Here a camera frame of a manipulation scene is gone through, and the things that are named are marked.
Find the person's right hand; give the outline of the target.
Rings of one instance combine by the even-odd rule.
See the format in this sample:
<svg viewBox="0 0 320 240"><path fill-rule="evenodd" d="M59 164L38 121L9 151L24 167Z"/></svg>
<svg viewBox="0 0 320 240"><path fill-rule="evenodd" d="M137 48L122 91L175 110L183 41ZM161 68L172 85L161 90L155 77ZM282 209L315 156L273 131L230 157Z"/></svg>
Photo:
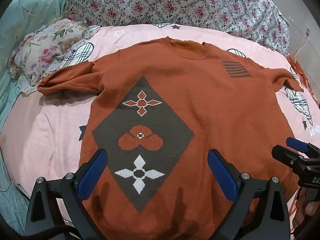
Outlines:
<svg viewBox="0 0 320 240"><path fill-rule="evenodd" d="M306 188L300 188L300 191L297 195L296 201L296 214L292 221L293 228L297 228L300 224L303 223L306 215L312 217L319 207L319 202L309 202L306 203Z"/></svg>

